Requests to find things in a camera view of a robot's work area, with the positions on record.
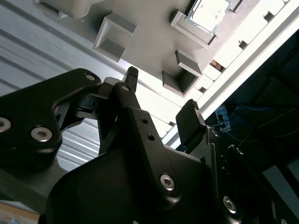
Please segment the cable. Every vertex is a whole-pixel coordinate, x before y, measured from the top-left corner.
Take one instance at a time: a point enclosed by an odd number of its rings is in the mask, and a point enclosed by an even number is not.
[[[285,137],[285,136],[288,136],[288,135],[291,135],[291,134],[294,134],[296,133],[297,131],[299,131],[299,128],[297,128],[295,131],[292,131],[290,133],[287,133],[287,134],[283,134],[283,135],[278,135],[278,136],[274,136],[274,138],[282,138],[282,137]],[[244,140],[240,140],[240,139],[237,139],[235,136],[233,136],[232,134],[230,134],[229,132],[226,132],[230,137],[232,137],[233,139],[237,140],[237,141],[241,141],[243,142]],[[246,141],[246,142],[254,142],[254,141],[258,141],[258,139],[253,139],[253,140],[249,140],[249,141]]]
[[[267,125],[267,124],[269,124],[269,123],[271,123],[271,122],[277,120],[278,118],[281,118],[281,117],[283,117],[283,116],[285,116],[285,115],[287,115],[287,114],[293,112],[294,110],[296,110],[296,108],[291,109],[290,111],[288,111],[288,112],[286,112],[286,113],[280,114],[279,116],[273,118],[272,120],[269,120],[269,121],[267,121],[266,123],[260,125],[260,126],[257,127],[256,129],[259,129],[259,128],[261,128],[261,127],[264,127],[265,125]],[[250,136],[250,134],[248,134],[248,135],[246,136],[246,138],[239,144],[239,146],[240,146],[241,144],[243,144],[243,143],[247,140],[247,138],[249,138],[249,136]]]
[[[237,140],[237,141],[242,141],[243,140],[240,140],[240,139],[237,139],[235,136],[233,136],[232,134],[230,134],[229,132],[226,132],[230,137],[232,137],[233,139]],[[246,142],[254,142],[254,141],[258,141],[258,139],[253,139],[253,140],[249,140],[249,141],[246,141]]]
[[[231,121],[232,119],[234,119],[235,117],[237,117],[240,113],[242,113],[243,111],[245,111],[247,108],[243,108],[241,109],[239,112],[237,112],[233,117],[228,118],[227,120],[223,120],[222,118],[219,118],[220,120],[222,120],[223,122],[227,122],[227,121]]]
[[[242,104],[241,104],[241,106],[244,106],[244,107],[246,107],[246,109],[253,110],[253,111],[265,111],[265,110],[270,109],[270,107],[254,108],[254,107],[250,107],[250,106],[242,105]]]
[[[279,136],[274,136],[274,138],[282,138],[282,137],[285,137],[285,136],[288,136],[288,135],[291,135],[291,134],[294,134],[295,132],[299,131],[299,128],[297,128],[295,131],[292,131],[288,134],[283,134],[283,135],[279,135]]]

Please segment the bolt head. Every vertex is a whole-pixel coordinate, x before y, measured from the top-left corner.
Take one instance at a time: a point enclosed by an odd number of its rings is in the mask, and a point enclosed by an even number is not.
[[[223,204],[230,213],[235,214],[237,212],[237,207],[235,203],[229,197],[224,196]]]
[[[52,132],[46,127],[36,127],[30,134],[33,139],[39,142],[47,142],[52,138]]]
[[[167,191],[173,191],[174,188],[175,188],[175,184],[174,184],[174,181],[173,179],[166,175],[166,174],[163,174],[161,177],[160,177],[160,182],[162,184],[162,186],[167,190]]]

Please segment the gray square block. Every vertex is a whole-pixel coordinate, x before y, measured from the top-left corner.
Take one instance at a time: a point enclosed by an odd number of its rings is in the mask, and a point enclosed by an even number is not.
[[[110,59],[119,62],[125,51],[125,47],[105,38],[111,27],[117,28],[123,33],[132,36],[137,25],[127,21],[115,13],[107,15],[102,22],[97,38],[93,45],[93,49],[109,57]]]
[[[201,71],[198,64],[195,62],[195,59],[192,59],[186,53],[181,50],[176,52],[178,66],[185,69],[186,71],[200,77]]]
[[[185,96],[199,78],[199,76],[188,71],[182,72],[177,77],[173,77],[167,72],[162,72],[163,87],[180,96]]]

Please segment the black metal bracket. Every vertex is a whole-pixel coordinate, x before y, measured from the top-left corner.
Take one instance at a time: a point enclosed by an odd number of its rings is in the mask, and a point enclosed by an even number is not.
[[[48,167],[62,143],[60,128],[72,101],[100,84],[95,74],[76,69],[1,97],[0,117],[9,129],[0,134],[0,164]]]

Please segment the small screw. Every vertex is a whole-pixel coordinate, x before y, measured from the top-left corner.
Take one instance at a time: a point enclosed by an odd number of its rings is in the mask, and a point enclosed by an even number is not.
[[[236,208],[234,202],[229,197],[224,196],[223,204],[228,209],[228,211],[230,213],[235,214],[237,212],[237,208]]]
[[[31,131],[31,137],[39,142],[47,142],[52,138],[52,132],[45,127],[36,127]]]
[[[89,80],[92,80],[92,81],[95,80],[95,77],[93,77],[93,76],[91,76],[91,75],[87,75],[86,78],[88,78]]]
[[[213,133],[216,137],[219,137],[219,134],[218,134],[215,130],[212,130],[212,133]]]
[[[125,90],[125,91],[130,91],[130,89],[129,89],[128,87],[126,87],[125,85],[122,85],[121,87],[122,87],[122,89]]]
[[[166,175],[166,174],[163,174],[161,177],[160,177],[160,181],[161,181],[161,184],[163,185],[163,187],[168,190],[168,191],[172,191],[174,190],[174,181],[173,179]]]
[[[238,153],[240,153],[241,155],[245,155],[244,152],[238,147],[236,148],[236,150],[238,151]]]
[[[11,128],[10,121],[0,117],[0,133],[7,131],[9,128]]]

